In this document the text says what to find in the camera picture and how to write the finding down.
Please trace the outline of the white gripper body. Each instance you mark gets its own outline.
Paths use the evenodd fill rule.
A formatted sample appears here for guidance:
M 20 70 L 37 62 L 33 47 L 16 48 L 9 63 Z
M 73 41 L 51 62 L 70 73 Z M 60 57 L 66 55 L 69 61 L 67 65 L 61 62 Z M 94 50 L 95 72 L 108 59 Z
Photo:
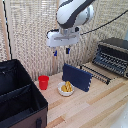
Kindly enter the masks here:
M 58 47 L 76 44 L 79 41 L 80 29 L 54 29 L 47 32 L 47 45 Z

